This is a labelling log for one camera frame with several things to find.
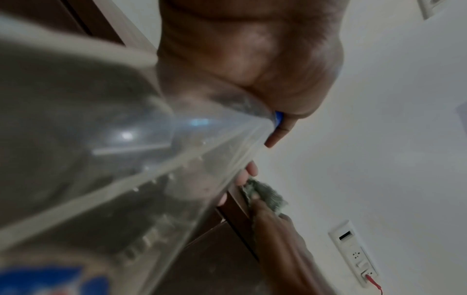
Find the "wall socket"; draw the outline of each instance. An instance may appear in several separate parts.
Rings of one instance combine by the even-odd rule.
[[[429,19],[440,12],[446,3],[448,3],[448,0],[418,0],[424,19]]]
[[[329,236],[363,287],[370,285],[365,278],[365,274],[369,274],[374,280],[377,280],[378,272],[364,250],[361,238],[350,221],[345,221],[330,231]]]

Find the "skin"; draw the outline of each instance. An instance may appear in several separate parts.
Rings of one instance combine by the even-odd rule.
[[[343,63],[339,30],[348,0],[160,0],[161,60],[205,71],[284,113],[265,145],[313,114]],[[242,185],[258,168],[250,163]],[[261,267],[277,295],[335,294],[288,217],[252,207]]]

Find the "cable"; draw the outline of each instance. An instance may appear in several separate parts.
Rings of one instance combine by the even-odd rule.
[[[381,286],[378,285],[378,284],[375,282],[375,280],[374,280],[370,275],[365,275],[365,278],[366,278],[368,281],[370,281],[370,283],[372,283],[373,285],[375,285],[375,287],[377,287],[378,290],[381,291],[381,295],[383,295],[383,288],[381,288]]]

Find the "green cloth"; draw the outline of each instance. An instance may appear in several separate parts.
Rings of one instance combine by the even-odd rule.
[[[262,183],[253,177],[250,177],[247,183],[242,186],[242,194],[248,206],[251,203],[251,196],[258,193],[261,200],[277,215],[281,213],[282,208],[287,205],[283,197],[266,183]]]

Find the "plastic bottle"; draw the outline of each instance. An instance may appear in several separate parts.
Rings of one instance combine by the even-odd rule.
[[[152,54],[0,23],[0,294],[151,293],[274,113]]]

